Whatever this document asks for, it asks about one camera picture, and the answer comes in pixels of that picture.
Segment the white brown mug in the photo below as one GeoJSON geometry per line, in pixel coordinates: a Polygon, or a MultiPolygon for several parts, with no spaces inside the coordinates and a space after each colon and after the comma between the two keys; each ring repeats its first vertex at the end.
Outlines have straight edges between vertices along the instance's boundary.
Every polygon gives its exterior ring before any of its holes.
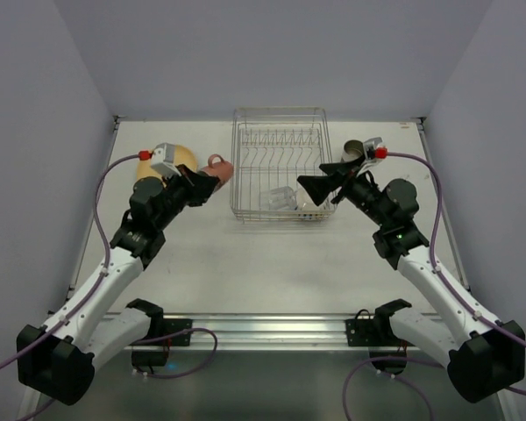
{"type": "Polygon", "coordinates": [[[343,145],[341,161],[351,162],[360,159],[366,160],[365,143],[357,139],[347,140],[343,145]]]}

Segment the pink dotted mug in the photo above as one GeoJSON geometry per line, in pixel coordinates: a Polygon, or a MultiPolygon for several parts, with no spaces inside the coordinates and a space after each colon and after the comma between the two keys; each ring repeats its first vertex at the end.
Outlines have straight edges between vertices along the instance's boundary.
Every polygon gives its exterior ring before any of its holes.
{"type": "Polygon", "coordinates": [[[216,192],[232,178],[234,167],[231,162],[225,160],[221,155],[214,153],[208,158],[207,165],[203,167],[200,172],[218,179],[218,183],[214,188],[214,192],[216,192]]]}

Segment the white blue striped bowl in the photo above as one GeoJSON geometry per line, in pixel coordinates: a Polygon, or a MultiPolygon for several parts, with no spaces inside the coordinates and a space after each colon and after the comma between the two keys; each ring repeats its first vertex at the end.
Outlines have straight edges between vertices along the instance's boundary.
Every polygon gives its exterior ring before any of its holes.
{"type": "Polygon", "coordinates": [[[321,220],[328,218],[334,210],[330,204],[325,201],[319,205],[314,204],[311,197],[303,189],[296,191],[296,210],[300,216],[308,220],[321,220]]]}

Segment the yellow plate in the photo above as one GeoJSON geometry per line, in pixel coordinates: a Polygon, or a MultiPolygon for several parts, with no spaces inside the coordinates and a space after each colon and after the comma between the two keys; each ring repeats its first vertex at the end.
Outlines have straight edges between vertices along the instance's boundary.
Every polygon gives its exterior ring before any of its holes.
{"type": "MultiPolygon", "coordinates": [[[[170,144],[170,150],[173,152],[173,163],[175,166],[185,165],[194,172],[198,170],[197,159],[188,148],[181,145],[170,144]]],[[[162,175],[152,168],[152,159],[139,162],[136,176],[137,181],[147,177],[162,179],[162,175]]]]}

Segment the clear glass cup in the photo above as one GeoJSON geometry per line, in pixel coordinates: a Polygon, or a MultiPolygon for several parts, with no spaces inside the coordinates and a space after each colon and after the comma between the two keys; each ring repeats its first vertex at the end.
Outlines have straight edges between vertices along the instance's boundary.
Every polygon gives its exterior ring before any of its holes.
{"type": "Polygon", "coordinates": [[[262,211],[295,211],[295,191],[289,186],[262,191],[259,194],[259,208],[262,211]]]}

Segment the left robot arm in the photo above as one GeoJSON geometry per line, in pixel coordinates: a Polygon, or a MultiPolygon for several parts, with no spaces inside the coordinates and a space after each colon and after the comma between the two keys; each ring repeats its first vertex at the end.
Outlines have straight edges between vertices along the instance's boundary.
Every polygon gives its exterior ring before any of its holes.
{"type": "Polygon", "coordinates": [[[101,321],[122,292],[165,244],[165,228],[186,208],[204,205],[220,188],[215,169],[184,165],[168,178],[135,182],[129,208],[98,267],[42,326],[18,334],[18,379],[52,399],[73,405],[87,392],[96,371],[135,341],[159,333],[163,310],[136,299],[111,321],[101,321]]]}

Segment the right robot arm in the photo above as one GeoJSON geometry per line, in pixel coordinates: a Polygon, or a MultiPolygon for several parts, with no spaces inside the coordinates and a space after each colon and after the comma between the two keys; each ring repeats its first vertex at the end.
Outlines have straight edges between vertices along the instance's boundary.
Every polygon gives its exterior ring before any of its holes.
{"type": "Polygon", "coordinates": [[[422,316],[400,299],[377,308],[373,322],[383,337],[417,346],[446,370],[455,390],[468,402],[506,389],[525,376],[525,338],[515,321],[503,323],[456,281],[436,256],[434,241],[417,228],[416,187],[401,178],[380,189],[365,161],[321,165],[321,175],[297,181],[315,204],[334,193],[379,227],[373,234],[378,255],[411,282],[430,303],[441,323],[422,316]]]}

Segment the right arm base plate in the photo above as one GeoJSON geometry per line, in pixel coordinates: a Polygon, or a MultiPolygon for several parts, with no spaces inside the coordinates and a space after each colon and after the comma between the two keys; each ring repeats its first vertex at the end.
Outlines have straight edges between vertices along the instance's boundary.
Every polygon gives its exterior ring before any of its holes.
{"type": "Polygon", "coordinates": [[[365,347],[371,358],[407,357],[408,342],[398,339],[389,319],[398,311],[411,308],[403,299],[382,304],[374,311],[359,310],[345,320],[346,343],[349,347],[365,347]]]}

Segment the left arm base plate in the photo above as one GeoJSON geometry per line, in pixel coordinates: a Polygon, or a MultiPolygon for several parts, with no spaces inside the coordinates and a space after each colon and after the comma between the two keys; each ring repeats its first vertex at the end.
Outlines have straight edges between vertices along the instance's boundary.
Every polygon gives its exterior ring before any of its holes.
{"type": "Polygon", "coordinates": [[[135,299],[126,305],[127,308],[141,310],[150,318],[150,324],[144,339],[155,339],[163,336],[174,336],[171,339],[161,339],[149,343],[149,346],[157,346],[154,351],[132,351],[131,363],[136,369],[146,369],[151,374],[155,367],[163,367],[168,363],[171,346],[189,346],[190,333],[175,335],[177,332],[193,327],[190,318],[165,318],[164,310],[154,304],[142,299],[135,299]]]}

